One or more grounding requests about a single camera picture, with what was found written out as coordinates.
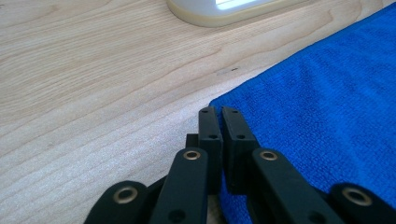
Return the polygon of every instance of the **black joint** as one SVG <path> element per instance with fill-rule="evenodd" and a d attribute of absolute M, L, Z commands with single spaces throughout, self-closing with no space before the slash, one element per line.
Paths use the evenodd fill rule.
<path fill-rule="evenodd" d="M 176 154 L 149 223 L 206 222 L 207 160 L 197 147 Z"/>
<path fill-rule="evenodd" d="M 224 129 L 223 167 L 227 189 L 231 194 L 246 194 L 248 159 L 251 152 L 260 147 L 242 114 L 233 108 L 222 108 Z"/>
<path fill-rule="evenodd" d="M 396 223 L 396 211 L 359 185 L 332 186 L 329 203 L 347 223 Z"/>
<path fill-rule="evenodd" d="M 274 223 L 344 223 L 280 152 L 258 148 L 251 156 L 247 201 L 253 219 L 264 218 L 258 211 L 265 210 Z"/>
<path fill-rule="evenodd" d="M 143 223 L 146 186 L 134 181 L 123 181 L 105 191 L 88 214 L 85 224 Z"/>
<path fill-rule="evenodd" d="M 198 118 L 198 146 L 209 156 L 208 194 L 218 194 L 221 187 L 222 135 L 215 107 L 201 109 Z"/>

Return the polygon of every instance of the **blue towel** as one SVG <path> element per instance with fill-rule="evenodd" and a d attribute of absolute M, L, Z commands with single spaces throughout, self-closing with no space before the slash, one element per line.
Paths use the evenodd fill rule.
<path fill-rule="evenodd" d="M 396 4 L 210 104 L 240 110 L 313 187 L 355 183 L 396 208 Z M 251 222 L 244 196 L 223 188 L 220 204 L 229 223 Z"/>

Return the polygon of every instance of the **metal ring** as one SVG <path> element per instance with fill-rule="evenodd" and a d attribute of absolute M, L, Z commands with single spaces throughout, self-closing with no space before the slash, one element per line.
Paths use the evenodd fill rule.
<path fill-rule="evenodd" d="M 260 156 L 267 161 L 276 161 L 277 160 L 277 155 L 272 151 L 263 151 L 260 153 Z"/>
<path fill-rule="evenodd" d="M 195 161 L 198 160 L 201 157 L 201 153 L 197 151 L 187 151 L 183 154 L 183 157 L 186 158 L 189 161 Z"/>
<path fill-rule="evenodd" d="M 121 197 L 120 194 L 125 191 L 130 191 L 131 194 L 126 197 Z M 137 189 L 134 187 L 128 186 L 128 187 L 123 187 L 123 188 L 117 190 L 113 195 L 113 200 L 116 203 L 123 204 L 123 203 L 130 203 L 136 197 L 137 197 Z"/>
<path fill-rule="evenodd" d="M 344 188 L 342 192 L 344 197 L 346 197 L 350 202 L 357 205 L 370 206 L 373 203 L 372 199 L 359 189 Z"/>

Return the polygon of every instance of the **white object base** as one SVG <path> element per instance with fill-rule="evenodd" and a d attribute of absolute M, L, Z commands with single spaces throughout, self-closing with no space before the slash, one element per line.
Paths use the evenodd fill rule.
<path fill-rule="evenodd" d="M 178 18 L 204 27 L 228 25 L 304 1 L 307 0 L 166 0 Z"/>

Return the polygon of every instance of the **table surface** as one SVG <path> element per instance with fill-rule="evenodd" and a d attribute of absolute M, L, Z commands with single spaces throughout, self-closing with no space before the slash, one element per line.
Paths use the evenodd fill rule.
<path fill-rule="evenodd" d="M 0 222 L 81 223 L 111 185 L 153 183 L 211 99 L 392 2 L 204 28 L 165 0 L 0 0 Z"/>

